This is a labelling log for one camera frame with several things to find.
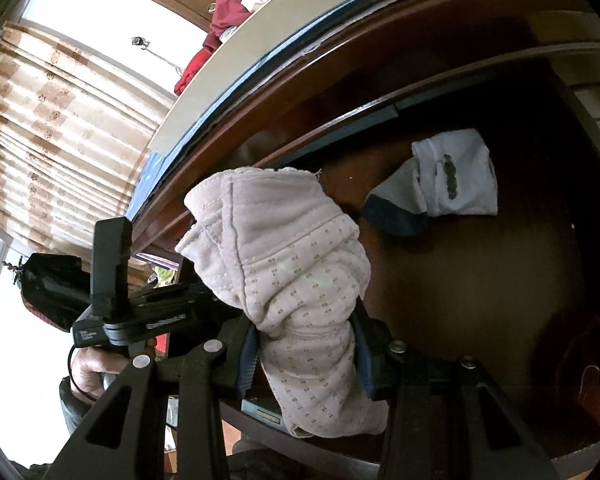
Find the patterned fabric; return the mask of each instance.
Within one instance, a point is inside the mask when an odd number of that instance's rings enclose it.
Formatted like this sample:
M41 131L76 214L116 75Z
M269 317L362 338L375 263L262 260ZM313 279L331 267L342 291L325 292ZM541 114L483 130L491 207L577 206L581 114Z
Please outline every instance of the patterned fabric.
M7 24L0 41L0 227L37 252L88 263L95 222L124 215L147 144L172 104L97 56ZM138 280L146 283L149 272L146 266Z
M348 321L371 276L358 226L315 175L223 171L185 198L196 224L176 246L261 334L260 359L296 436L380 433L385 402L358 385Z

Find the sleeve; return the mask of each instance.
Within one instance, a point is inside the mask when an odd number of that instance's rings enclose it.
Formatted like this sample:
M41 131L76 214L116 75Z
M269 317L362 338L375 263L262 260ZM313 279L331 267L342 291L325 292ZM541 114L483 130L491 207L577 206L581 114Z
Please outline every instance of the sleeve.
M60 382L60 405L66 428L69 430L69 434L72 434L89 411L90 405L78 400L72 394L69 377L65 377Z

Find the blue sheet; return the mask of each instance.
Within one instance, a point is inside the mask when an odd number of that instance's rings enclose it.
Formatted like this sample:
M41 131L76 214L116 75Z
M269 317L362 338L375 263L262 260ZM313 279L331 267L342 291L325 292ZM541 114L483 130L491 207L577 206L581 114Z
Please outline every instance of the blue sheet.
M140 208L144 204L144 202L148 199L149 195L151 195L154 188L160 182L160 179L165 175L167 170L170 168L171 164L179 155L180 151L191 142L191 140L196 136L199 132L200 128L205 124L206 120L220 107L224 104L227 99L229 99L232 93L235 91L238 86L240 86L247 78L249 78L256 70L261 67L264 63L266 63L269 59L273 58L276 54L280 53L284 48L288 47L293 42L297 41L303 35L307 34L312 28L316 27L319 23L328 19L329 16L338 12L343 6L350 4L350 2L346 2L341 6L335 7L330 10L326 14L322 15L320 18L317 18L309 25L305 26L294 35L289 37L286 41L277 46L274 50L269 52L266 56L261 58L259 62L257 62L254 66L252 66L247 72L242 74L235 82L232 84L209 108L208 110L193 124L192 127L185 133L185 135L180 139L180 142L176 145L176 147L171 150L171 153L167 156L159 155L158 153L152 152L149 155L147 162L142 168L142 173L140 174L140 179L138 180L138 184L136 185L136 190L133 193L131 198L131 203L129 204L129 208L126 212L126 217L130 220L133 220L135 216L140 211Z

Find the black cable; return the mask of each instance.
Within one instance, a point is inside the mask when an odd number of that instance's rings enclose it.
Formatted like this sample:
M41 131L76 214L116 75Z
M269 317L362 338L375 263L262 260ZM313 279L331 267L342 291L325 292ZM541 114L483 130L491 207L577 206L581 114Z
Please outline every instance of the black cable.
M71 372L71 357L74 355L75 352L75 345L73 345L71 347L71 350L69 352L69 357L66 360L66 367L69 370L69 380L71 381L71 383L75 386L75 389L78 390L81 394L83 394L87 399L89 399L91 402L98 402L98 399L96 399L94 396L92 396L91 394L88 394L87 392L84 392L80 386L78 386L75 381L74 381L74 374Z

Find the red clothing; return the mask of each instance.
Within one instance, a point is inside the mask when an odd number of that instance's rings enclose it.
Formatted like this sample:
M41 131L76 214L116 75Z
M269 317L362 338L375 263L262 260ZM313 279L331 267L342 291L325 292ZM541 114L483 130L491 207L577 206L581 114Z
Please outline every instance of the red clothing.
M203 48L199 53L197 53L193 57L191 61L189 61L189 64L187 65L184 73L182 74L180 81L176 83L176 86L173 89L174 94L180 95L182 94L182 92L184 92L184 89L191 82L193 76L195 76L198 73L198 71L203 67L203 65L208 61L210 57L211 52L208 51L206 48Z
M202 44L203 49L193 57L182 78L176 83L173 89L176 95L182 94L193 77L211 57L211 54L222 45L220 42L222 33L230 27L243 24L249 16L251 13L244 8L241 0L216 0L216 10L211 20L211 32L206 35Z

